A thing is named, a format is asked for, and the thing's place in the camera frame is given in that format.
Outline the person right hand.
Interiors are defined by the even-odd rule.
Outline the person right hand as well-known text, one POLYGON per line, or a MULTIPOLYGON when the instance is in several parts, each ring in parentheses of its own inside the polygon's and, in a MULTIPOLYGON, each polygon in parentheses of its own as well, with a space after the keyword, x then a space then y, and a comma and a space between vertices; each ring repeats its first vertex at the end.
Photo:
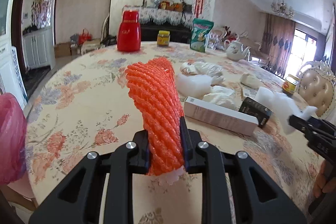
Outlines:
POLYGON ((318 198, 322 193, 332 193, 335 192, 335 177, 333 177, 329 182, 325 176, 325 170, 327 166, 327 161, 323 161, 319 173, 315 179, 313 186, 313 196, 318 198))

